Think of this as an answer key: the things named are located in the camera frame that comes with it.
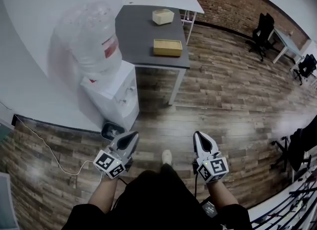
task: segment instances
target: brick wall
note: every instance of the brick wall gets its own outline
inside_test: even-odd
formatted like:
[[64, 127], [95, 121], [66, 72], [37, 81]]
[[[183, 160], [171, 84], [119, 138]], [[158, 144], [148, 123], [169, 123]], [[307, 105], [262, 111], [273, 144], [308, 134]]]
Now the brick wall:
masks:
[[307, 35], [287, 15], [274, 7], [268, 0], [198, 0], [205, 14], [197, 14], [197, 20], [226, 27], [252, 36], [257, 28], [260, 13], [269, 13], [275, 21], [275, 27], [288, 34], [294, 31], [292, 39], [300, 49]]

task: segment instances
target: plastic water bottle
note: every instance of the plastic water bottle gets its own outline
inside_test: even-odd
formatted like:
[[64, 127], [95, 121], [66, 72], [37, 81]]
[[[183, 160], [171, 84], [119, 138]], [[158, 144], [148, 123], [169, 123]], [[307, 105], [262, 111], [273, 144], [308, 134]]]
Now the plastic water bottle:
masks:
[[71, 50], [84, 75], [91, 82], [118, 71], [122, 55], [115, 34], [115, 18], [104, 2], [94, 2], [69, 10], [56, 33]]

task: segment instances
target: white cable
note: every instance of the white cable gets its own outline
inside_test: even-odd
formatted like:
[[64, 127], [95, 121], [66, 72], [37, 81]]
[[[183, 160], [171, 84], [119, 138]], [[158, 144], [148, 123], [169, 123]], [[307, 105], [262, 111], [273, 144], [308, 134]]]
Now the white cable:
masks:
[[34, 133], [38, 138], [42, 139], [42, 141], [44, 142], [44, 144], [50, 149], [51, 153], [53, 154], [53, 156], [54, 156], [54, 158], [55, 158], [55, 160], [56, 160], [56, 162], [57, 162], [57, 164], [59, 165], [60, 169], [61, 169], [64, 173], [70, 174], [70, 175], [79, 175], [81, 169], [83, 168], [83, 166], [84, 166], [87, 162], [93, 162], [93, 161], [85, 161], [85, 162], [83, 163], [83, 165], [81, 166], [80, 170], [78, 171], [78, 173], [69, 173], [69, 172], [65, 171], [65, 170], [62, 168], [62, 166], [60, 165], [60, 163], [59, 163], [57, 157], [55, 156], [55, 154], [54, 154], [54, 152], [53, 152], [53, 150], [51, 149], [51, 147], [50, 147], [49, 145], [47, 145], [47, 143], [45, 142], [45, 140], [44, 140], [43, 138], [41, 138], [41, 137], [40, 137], [37, 133], [35, 133], [33, 130], [31, 130], [28, 126], [26, 126], [26, 125], [24, 124], [24, 122], [22, 122], [21, 119], [20, 119], [17, 115], [15, 115], [15, 116], [16, 116], [16, 118], [18, 118], [18, 120], [24, 125], [24, 127], [26, 127], [27, 129], [29, 129], [29, 130], [30, 130], [32, 133]]

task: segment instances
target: wooden tray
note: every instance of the wooden tray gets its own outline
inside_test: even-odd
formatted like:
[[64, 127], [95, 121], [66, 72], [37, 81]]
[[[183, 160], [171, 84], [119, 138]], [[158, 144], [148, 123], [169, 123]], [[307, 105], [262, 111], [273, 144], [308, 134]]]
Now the wooden tray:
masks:
[[182, 50], [181, 41], [154, 39], [153, 53], [156, 56], [180, 57]]

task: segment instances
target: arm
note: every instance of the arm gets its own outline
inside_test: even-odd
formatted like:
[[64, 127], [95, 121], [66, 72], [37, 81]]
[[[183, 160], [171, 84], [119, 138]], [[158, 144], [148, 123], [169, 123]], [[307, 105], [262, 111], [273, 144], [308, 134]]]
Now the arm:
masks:
[[109, 212], [113, 203], [117, 182], [117, 178], [110, 179], [104, 177], [89, 199], [88, 204], [96, 205], [103, 213]]
[[207, 188], [216, 210], [226, 205], [239, 204], [238, 200], [230, 193], [221, 181], [207, 183]]

